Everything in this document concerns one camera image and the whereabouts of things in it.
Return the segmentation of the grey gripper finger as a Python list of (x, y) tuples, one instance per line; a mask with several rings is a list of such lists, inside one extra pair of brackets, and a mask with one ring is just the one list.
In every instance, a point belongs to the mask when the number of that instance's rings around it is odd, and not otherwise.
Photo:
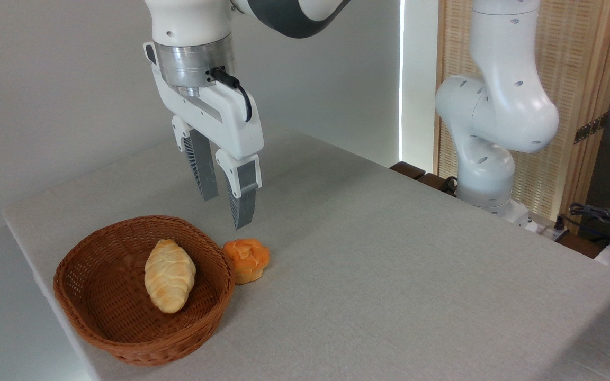
[(262, 187), (261, 164), (258, 155), (237, 160), (227, 151), (219, 149), (216, 161), (227, 183), (228, 197), (235, 229), (249, 224), (256, 207), (256, 192)]
[(188, 159), (201, 197), (206, 202), (218, 197), (210, 140), (192, 128), (180, 116), (173, 116), (172, 127), (177, 147)]

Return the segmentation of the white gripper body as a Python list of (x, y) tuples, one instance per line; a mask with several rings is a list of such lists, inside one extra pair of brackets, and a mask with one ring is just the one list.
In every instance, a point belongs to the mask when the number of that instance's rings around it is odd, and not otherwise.
[(264, 146), (261, 118), (251, 94), (252, 118), (246, 121), (246, 97), (239, 90), (216, 81), (198, 89), (197, 96), (182, 95), (163, 79), (155, 44), (148, 41), (148, 56), (160, 98), (166, 108), (237, 160), (257, 154)]

